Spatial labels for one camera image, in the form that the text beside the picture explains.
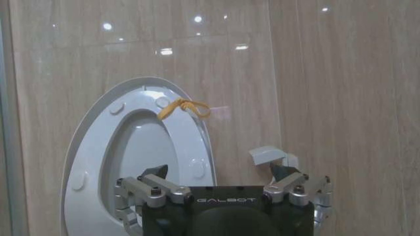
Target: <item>white plastic piece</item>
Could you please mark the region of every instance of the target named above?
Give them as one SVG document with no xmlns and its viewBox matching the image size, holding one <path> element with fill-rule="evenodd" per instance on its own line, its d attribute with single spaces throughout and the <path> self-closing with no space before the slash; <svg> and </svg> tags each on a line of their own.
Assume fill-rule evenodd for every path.
<svg viewBox="0 0 420 236">
<path fill-rule="evenodd" d="M 166 108 L 169 105 L 170 105 L 170 100 L 166 98 L 166 97 L 161 97 L 157 99 L 157 105 L 161 107 L 161 108 Z"/>
<path fill-rule="evenodd" d="M 299 169 L 299 158 L 298 158 L 298 156 L 295 156 L 291 153 L 289 153 L 287 155 L 289 155 L 287 158 L 283 159 L 283 165 L 285 166 L 290 166 L 290 167 L 295 167 L 297 169 Z"/>
<path fill-rule="evenodd" d="M 70 150 L 78 151 L 67 157 L 74 162 L 63 196 L 70 236 L 127 235 L 122 222 L 110 213 L 114 191 L 109 193 L 107 189 L 114 189 L 119 177 L 137 177 L 145 169 L 170 164 L 169 180 L 187 186 L 215 184 L 206 126 L 198 125 L 181 109 L 163 121 L 157 118 L 162 110 L 159 98 L 175 101 L 186 97 L 169 89 L 174 84 L 162 81 L 165 86 L 149 85 L 147 90 L 126 89 L 122 94 L 111 91 L 114 102 L 102 110 L 94 106 L 86 116 L 94 117 L 94 122 L 79 127 L 85 135 L 77 147 L 71 144 Z M 199 162 L 191 165 L 198 157 Z"/>
<path fill-rule="evenodd" d="M 250 151 L 255 165 L 270 163 L 275 160 L 285 159 L 287 153 L 274 146 L 265 146 Z"/>
<path fill-rule="evenodd" d="M 122 110 L 125 109 L 125 102 L 117 102 L 111 105 L 111 108 L 110 108 L 110 113 L 114 114 L 114 115 L 118 115 Z"/>
<path fill-rule="evenodd" d="M 73 180 L 73 189 L 75 191 L 79 191 L 83 189 L 86 185 L 86 178 L 87 178 L 87 172 L 82 171 L 81 173 L 75 174 L 75 178 Z"/>
</svg>

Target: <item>screw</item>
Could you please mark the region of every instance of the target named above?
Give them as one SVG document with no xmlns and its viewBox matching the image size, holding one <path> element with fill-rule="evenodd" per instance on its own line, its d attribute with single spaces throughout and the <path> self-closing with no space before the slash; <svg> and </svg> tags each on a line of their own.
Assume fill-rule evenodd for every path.
<svg viewBox="0 0 420 236">
<path fill-rule="evenodd" d="M 298 194 L 303 194 L 305 193 L 305 187 L 302 185 L 297 185 L 294 192 Z"/>
<path fill-rule="evenodd" d="M 161 187 L 154 187 L 153 190 L 151 190 L 151 195 L 153 196 L 158 196 L 163 193 Z"/>
<path fill-rule="evenodd" d="M 119 179 L 118 179 L 118 186 L 121 186 L 122 183 L 123 183 L 123 178 L 119 178 Z"/>
</svg>

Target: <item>wood grain tile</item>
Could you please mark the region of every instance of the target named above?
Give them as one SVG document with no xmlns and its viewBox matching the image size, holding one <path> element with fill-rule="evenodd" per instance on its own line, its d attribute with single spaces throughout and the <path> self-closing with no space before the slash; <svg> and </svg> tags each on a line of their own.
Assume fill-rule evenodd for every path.
<svg viewBox="0 0 420 236">
<path fill-rule="evenodd" d="M 7 176 L 6 176 L 6 154 L 3 145 L 3 135 L 0 136 L 0 235 L 11 236 L 11 212 L 9 204 L 9 190 L 7 190 Z"/>
<path fill-rule="evenodd" d="M 269 165 L 257 167 L 249 151 L 267 145 L 279 147 L 282 142 L 270 37 L 237 34 L 229 40 L 242 184 L 267 184 Z M 239 50 L 239 45 L 249 48 Z"/>
<path fill-rule="evenodd" d="M 409 235 L 420 234 L 420 2 L 387 1 Z"/>
<path fill-rule="evenodd" d="M 155 39 L 227 33 L 226 0 L 155 0 Z"/>
<path fill-rule="evenodd" d="M 305 169 L 335 179 L 337 218 L 325 234 L 405 235 L 385 2 L 273 0 L 271 6 L 285 148 L 303 148 Z M 302 68 L 285 66 L 291 60 Z"/>
</svg>

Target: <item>white toilet seat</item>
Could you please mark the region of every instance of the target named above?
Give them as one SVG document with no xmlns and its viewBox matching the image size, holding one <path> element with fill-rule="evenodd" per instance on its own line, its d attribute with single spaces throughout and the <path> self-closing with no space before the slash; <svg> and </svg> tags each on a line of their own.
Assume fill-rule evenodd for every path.
<svg viewBox="0 0 420 236">
<path fill-rule="evenodd" d="M 118 85 L 97 102 L 73 139 L 62 193 L 62 233 L 125 236 L 114 217 L 114 185 L 145 169 L 170 165 L 169 180 L 215 185 L 211 144 L 202 121 L 181 110 L 157 114 L 187 94 L 170 81 L 138 78 Z"/>
</svg>

